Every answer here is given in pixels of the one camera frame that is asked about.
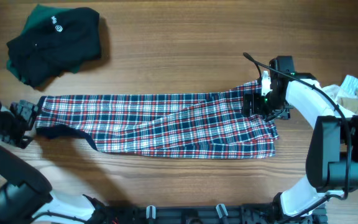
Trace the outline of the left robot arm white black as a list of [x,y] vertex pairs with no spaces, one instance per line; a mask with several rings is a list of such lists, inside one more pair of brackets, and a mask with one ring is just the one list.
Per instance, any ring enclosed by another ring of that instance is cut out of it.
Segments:
[[53,190],[41,172],[6,149],[31,143],[26,132],[38,113],[37,105],[24,100],[10,108],[0,101],[0,223],[108,223],[101,202]]

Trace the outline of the plaid red navy white garment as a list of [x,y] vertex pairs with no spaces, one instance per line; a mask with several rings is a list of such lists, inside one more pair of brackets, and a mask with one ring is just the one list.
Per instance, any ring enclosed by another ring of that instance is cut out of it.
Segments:
[[259,91],[252,81],[212,93],[43,96],[35,130],[110,154],[263,159],[275,155],[276,125],[242,114],[244,95]]

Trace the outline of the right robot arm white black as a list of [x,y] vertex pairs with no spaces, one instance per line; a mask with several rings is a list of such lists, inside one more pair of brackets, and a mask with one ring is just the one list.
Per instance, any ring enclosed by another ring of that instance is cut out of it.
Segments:
[[242,114],[265,121],[288,119],[296,108],[313,128],[305,163],[306,175],[292,188],[279,192],[273,202],[253,205],[249,221],[266,223],[321,222],[317,209],[332,198],[346,200],[358,189],[358,115],[336,103],[310,73],[295,70],[291,56],[277,56],[268,64],[255,64],[260,93],[243,97]]

